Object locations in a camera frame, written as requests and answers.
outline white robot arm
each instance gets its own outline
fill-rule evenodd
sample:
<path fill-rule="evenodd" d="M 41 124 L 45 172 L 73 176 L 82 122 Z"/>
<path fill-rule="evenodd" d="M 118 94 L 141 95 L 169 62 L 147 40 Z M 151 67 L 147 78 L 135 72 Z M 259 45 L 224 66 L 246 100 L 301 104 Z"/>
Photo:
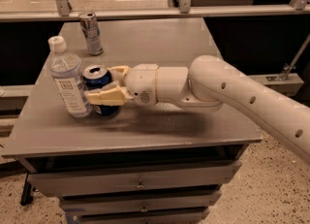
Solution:
<path fill-rule="evenodd" d="M 215 112 L 226 103 L 310 164 L 310 109 L 220 58 L 200 56 L 189 70 L 141 64 L 129 69 L 124 85 L 138 105 L 161 102 L 192 112 Z"/>

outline bottle cap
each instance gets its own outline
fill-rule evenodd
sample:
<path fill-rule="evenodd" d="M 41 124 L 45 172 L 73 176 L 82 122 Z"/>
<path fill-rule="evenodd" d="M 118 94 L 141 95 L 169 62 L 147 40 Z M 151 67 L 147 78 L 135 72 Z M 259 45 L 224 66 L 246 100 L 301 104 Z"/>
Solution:
<path fill-rule="evenodd" d="M 52 52 L 62 53 L 67 49 L 66 42 L 61 36 L 53 36 L 48 39 L 49 48 Z"/>

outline plastic water bottle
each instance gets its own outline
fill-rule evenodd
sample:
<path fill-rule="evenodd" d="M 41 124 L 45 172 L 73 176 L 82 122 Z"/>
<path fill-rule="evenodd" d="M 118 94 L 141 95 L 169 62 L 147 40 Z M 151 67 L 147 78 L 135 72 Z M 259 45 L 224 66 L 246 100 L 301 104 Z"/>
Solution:
<path fill-rule="evenodd" d="M 92 107 L 83 95 L 85 88 L 80 58 L 67 50 L 66 42 L 61 36 L 51 37 L 48 44 L 52 52 L 48 68 L 68 112 L 74 117 L 88 116 Z"/>

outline gray tabletop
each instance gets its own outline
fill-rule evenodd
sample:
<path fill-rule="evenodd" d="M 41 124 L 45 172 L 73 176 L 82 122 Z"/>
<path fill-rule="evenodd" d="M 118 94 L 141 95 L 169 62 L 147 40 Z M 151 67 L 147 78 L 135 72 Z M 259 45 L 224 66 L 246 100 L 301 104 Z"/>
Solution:
<path fill-rule="evenodd" d="M 79 23 L 66 23 L 61 35 L 83 66 L 157 63 L 189 66 L 201 54 L 220 56 L 201 18 L 100 22 L 105 52 L 90 56 Z M 115 116 L 71 117 L 46 66 L 9 137 L 3 155 L 60 154 L 164 149 L 257 142 L 257 126 L 224 105 L 215 113 L 189 113 L 169 104 L 122 107 Z"/>

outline speckled floor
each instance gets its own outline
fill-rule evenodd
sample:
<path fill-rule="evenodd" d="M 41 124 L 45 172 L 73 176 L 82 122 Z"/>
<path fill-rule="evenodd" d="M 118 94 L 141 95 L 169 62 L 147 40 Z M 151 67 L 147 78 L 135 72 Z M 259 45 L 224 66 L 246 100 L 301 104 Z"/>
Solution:
<path fill-rule="evenodd" d="M 251 144 L 242 155 L 242 167 L 222 187 L 222 197 L 200 224 L 310 223 L 310 167 L 266 132 L 262 136 L 260 144 Z M 5 146 L 6 139 L 0 138 L 0 144 Z M 66 223 L 57 199 L 40 192 L 33 194 L 31 205 L 22 207 L 24 181 L 25 174 L 0 172 L 1 223 Z"/>

